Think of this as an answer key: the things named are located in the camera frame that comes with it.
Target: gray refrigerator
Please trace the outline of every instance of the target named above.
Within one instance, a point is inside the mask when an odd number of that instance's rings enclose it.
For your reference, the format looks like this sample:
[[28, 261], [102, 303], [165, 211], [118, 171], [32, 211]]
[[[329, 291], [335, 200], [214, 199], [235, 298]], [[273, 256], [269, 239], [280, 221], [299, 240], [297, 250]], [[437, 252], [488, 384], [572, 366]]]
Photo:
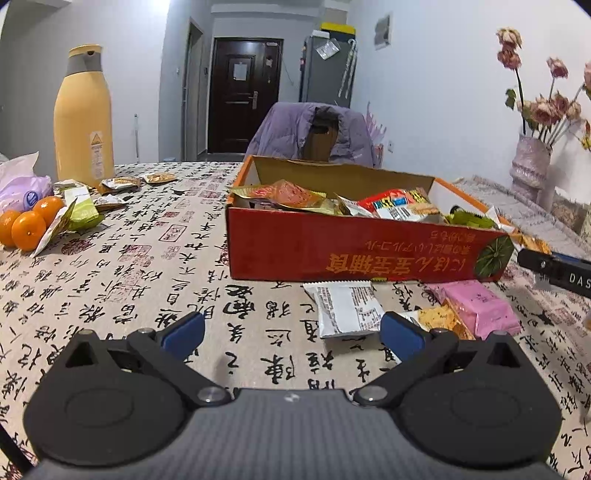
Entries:
[[339, 89], [347, 65], [347, 57], [353, 48], [346, 41], [338, 41], [340, 51], [331, 58], [323, 60], [316, 51], [326, 43], [326, 38], [308, 37], [302, 49], [300, 102], [328, 103], [330, 105], [350, 107], [351, 93], [345, 98], [348, 77], [339, 98]]

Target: dark brown door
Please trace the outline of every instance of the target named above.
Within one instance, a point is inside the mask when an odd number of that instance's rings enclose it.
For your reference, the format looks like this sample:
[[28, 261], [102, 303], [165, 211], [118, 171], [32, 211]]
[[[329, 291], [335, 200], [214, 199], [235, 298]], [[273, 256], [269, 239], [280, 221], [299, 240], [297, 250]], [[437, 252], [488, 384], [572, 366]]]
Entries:
[[217, 38], [209, 98], [210, 153], [244, 153], [279, 96], [283, 40]]

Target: orange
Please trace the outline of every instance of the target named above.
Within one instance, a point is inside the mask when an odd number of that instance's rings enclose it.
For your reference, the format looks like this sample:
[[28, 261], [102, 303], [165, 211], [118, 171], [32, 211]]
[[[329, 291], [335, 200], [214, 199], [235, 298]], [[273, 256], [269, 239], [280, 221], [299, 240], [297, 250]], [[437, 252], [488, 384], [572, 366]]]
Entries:
[[46, 230], [41, 215], [33, 211], [25, 212], [12, 224], [12, 240], [23, 252], [30, 252], [37, 248]]
[[16, 210], [7, 210], [0, 216], [0, 244], [5, 247], [14, 247], [12, 241], [12, 224], [20, 215]]
[[53, 220], [56, 219], [57, 212], [66, 204], [59, 197], [45, 197], [39, 200], [33, 207], [33, 212], [37, 212], [45, 220], [45, 226], [49, 228]]

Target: doorway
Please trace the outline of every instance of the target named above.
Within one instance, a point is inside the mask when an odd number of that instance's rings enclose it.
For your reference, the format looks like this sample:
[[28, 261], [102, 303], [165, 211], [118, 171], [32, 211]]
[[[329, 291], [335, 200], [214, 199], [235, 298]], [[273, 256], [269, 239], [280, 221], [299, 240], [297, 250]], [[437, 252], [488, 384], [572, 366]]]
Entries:
[[205, 120], [199, 115], [199, 92], [205, 85], [205, 82], [201, 81], [202, 58], [203, 32], [190, 23], [183, 77], [183, 140], [181, 142], [183, 161], [196, 161], [197, 156], [205, 149], [204, 145], [199, 145], [200, 123]]
[[207, 151], [244, 153], [279, 98], [283, 40], [216, 38]]

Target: pink vase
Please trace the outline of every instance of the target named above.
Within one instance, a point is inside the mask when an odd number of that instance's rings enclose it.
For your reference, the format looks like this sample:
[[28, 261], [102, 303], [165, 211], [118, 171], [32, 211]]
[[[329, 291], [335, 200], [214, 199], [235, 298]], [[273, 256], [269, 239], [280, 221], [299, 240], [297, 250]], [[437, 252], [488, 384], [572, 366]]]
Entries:
[[537, 202], [546, 181], [550, 154], [551, 150], [539, 139], [520, 135], [509, 172], [513, 177], [513, 191]]

